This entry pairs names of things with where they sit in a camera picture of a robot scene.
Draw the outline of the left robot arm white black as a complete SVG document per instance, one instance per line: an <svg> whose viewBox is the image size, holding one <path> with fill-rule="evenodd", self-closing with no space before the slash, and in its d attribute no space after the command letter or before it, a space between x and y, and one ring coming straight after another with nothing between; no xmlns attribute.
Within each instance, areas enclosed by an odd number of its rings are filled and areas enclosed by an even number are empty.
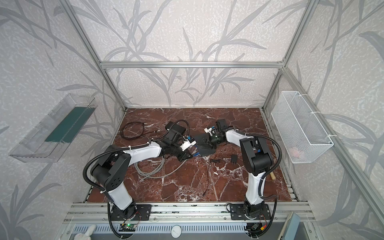
<svg viewBox="0 0 384 240"><path fill-rule="evenodd" d="M131 165L138 162L169 155L185 162L193 157L188 148L178 143L183 138L187 143L190 125L186 120L169 122L166 132L159 138L138 146L118 147L111 145L107 150L86 163L83 169L85 182L108 198L107 216L110 228L120 240L127 240L129 234L119 234L112 222L112 210L123 217L132 219L138 212L134 199L128 193L124 184L126 172Z"/></svg>

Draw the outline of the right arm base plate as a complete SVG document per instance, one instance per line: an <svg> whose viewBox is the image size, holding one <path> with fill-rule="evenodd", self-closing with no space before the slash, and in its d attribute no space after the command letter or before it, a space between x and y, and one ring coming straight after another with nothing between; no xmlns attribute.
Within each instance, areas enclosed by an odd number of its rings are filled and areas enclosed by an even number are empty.
<svg viewBox="0 0 384 240"><path fill-rule="evenodd" d="M272 214L265 202L257 205L227 204L227 210L231 215L231 220L270 220Z"/></svg>

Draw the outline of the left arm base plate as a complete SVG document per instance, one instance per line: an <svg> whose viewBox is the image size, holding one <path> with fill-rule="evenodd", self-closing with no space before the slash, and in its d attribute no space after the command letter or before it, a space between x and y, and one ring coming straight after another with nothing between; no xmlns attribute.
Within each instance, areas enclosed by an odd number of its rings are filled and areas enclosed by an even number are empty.
<svg viewBox="0 0 384 240"><path fill-rule="evenodd" d="M150 204L131 204L125 210L112 205L110 219L112 221L148 221L151 214Z"/></svg>

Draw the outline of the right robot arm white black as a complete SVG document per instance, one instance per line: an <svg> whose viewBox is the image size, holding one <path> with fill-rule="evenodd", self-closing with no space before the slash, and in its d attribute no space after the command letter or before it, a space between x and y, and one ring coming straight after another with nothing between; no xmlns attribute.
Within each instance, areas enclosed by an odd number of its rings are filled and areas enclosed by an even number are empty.
<svg viewBox="0 0 384 240"><path fill-rule="evenodd" d="M254 239L264 235L272 226L278 203L277 195L264 195L265 180L282 161L282 149L274 139L255 133L244 133L227 125L226 120L216 121L216 125L204 129L208 134L206 143L213 149L221 143L234 144L241 148L244 167L248 176L248 188L244 201L246 218L261 219L268 210L266 200L274 200L274 209L270 220L265 225L259 224L256 229L247 228L247 235Z"/></svg>

